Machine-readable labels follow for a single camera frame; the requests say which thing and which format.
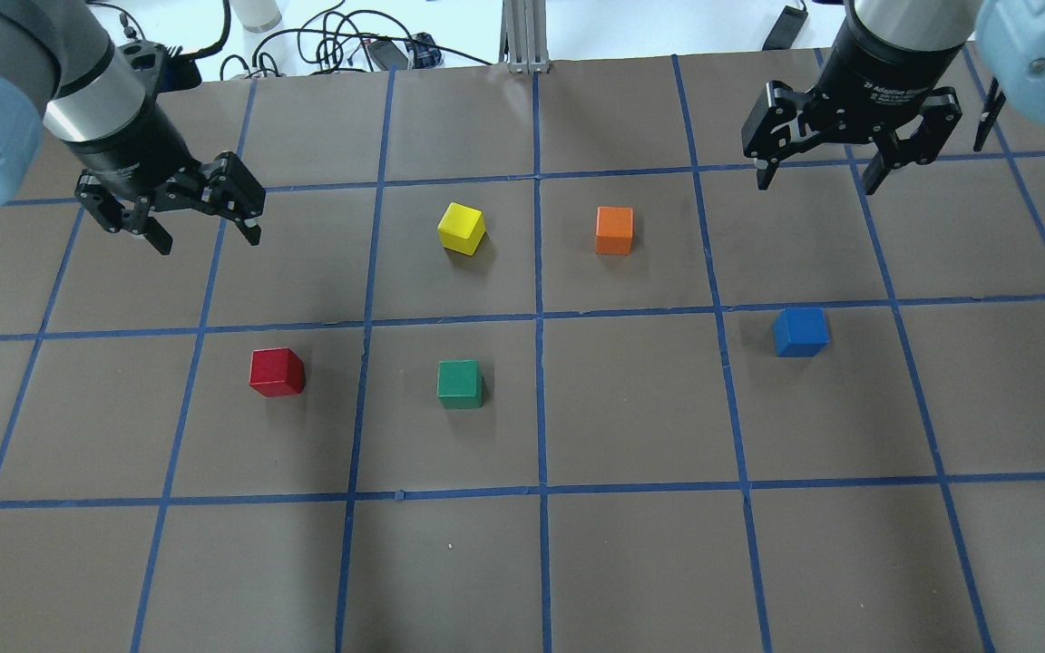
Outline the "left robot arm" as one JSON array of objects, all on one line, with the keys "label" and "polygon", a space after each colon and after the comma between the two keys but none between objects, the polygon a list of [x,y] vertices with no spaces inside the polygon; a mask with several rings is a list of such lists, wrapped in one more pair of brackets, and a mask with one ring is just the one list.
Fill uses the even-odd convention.
[{"label": "left robot arm", "polygon": [[157,101],[196,87],[196,59],[215,53],[116,43],[83,1],[0,1],[0,207],[49,132],[82,162],[73,194],[104,231],[167,255],[173,239],[156,215],[194,210],[259,244],[266,193],[256,177],[233,151],[196,160]]}]

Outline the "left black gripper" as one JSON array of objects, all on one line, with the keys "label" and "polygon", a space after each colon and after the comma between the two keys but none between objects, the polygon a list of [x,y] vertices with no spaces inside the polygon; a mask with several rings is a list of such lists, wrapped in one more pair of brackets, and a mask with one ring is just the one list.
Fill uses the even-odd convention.
[{"label": "left black gripper", "polygon": [[83,165],[74,196],[109,234],[127,232],[169,256],[173,237],[153,215],[192,210],[220,216],[250,247],[260,244],[264,187],[235,151],[207,165],[196,160],[159,107],[142,108],[112,136],[76,143],[74,156]]}]

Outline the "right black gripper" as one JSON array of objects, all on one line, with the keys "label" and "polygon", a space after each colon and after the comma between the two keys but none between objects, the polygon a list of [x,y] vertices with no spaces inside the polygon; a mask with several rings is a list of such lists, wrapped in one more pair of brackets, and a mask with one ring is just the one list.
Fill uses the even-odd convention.
[{"label": "right black gripper", "polygon": [[[962,119],[961,100],[940,79],[940,51],[897,48],[867,32],[841,32],[807,93],[766,83],[741,129],[744,156],[767,190],[780,162],[826,143],[864,144],[876,154],[862,174],[867,197],[888,174],[932,164]],[[897,129],[920,119],[908,138]]]}]

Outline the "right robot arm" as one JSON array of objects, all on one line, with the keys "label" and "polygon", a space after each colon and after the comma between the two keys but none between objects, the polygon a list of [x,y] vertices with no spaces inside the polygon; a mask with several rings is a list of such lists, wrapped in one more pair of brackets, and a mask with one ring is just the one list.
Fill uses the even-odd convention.
[{"label": "right robot arm", "polygon": [[1045,124],[1045,1],[846,1],[813,86],[768,81],[744,122],[758,188],[781,162],[827,143],[875,147],[867,194],[904,166],[932,164],[962,119],[961,99],[940,79],[969,41],[991,71],[975,151],[1004,106]]}]

